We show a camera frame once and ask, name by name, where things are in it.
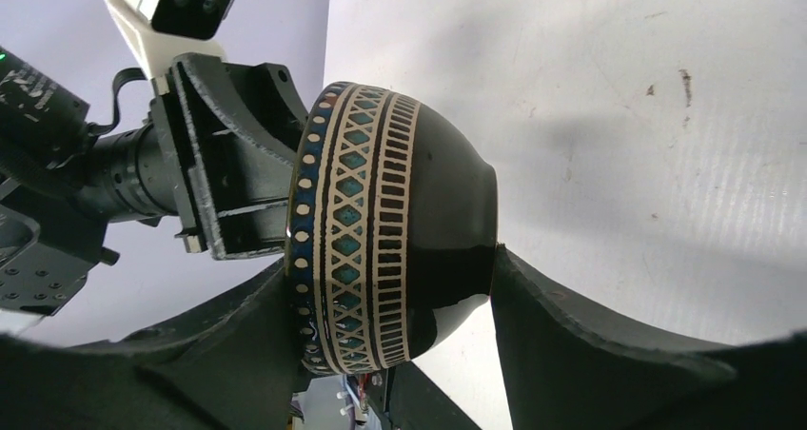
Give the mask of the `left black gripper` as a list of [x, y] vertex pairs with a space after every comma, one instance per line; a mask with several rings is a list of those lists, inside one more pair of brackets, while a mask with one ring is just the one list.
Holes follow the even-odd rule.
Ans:
[[98, 140], [79, 161], [70, 205], [108, 224], [176, 217], [186, 251], [218, 261], [281, 253], [308, 119], [288, 68], [180, 55], [152, 82], [143, 124], [116, 132], [122, 87], [146, 78], [139, 68], [114, 75], [112, 120], [90, 126]]

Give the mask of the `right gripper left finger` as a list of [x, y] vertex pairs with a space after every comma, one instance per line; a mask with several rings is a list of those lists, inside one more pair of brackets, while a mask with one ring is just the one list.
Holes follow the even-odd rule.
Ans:
[[5, 429], [282, 429], [300, 355], [276, 263], [119, 342], [1, 340]]

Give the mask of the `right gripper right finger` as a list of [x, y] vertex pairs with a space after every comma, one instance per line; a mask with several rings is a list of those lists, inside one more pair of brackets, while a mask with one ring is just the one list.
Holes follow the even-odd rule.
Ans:
[[802, 429], [806, 335], [730, 346], [631, 319], [504, 246], [492, 310], [517, 429]]

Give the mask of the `brown dish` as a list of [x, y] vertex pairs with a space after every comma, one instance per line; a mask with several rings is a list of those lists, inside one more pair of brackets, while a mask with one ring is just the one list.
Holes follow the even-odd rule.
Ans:
[[457, 127], [386, 88], [323, 90], [286, 223], [307, 370], [369, 374], [431, 350], [489, 298], [497, 244], [496, 172]]

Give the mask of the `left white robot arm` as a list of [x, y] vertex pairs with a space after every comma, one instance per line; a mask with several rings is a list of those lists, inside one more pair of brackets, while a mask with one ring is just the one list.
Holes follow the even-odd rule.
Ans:
[[1, 53], [1, 305], [57, 313], [123, 222], [180, 223], [189, 253], [277, 254], [308, 112], [282, 65], [176, 57], [151, 83], [143, 124], [100, 125], [89, 105], [8, 50]]

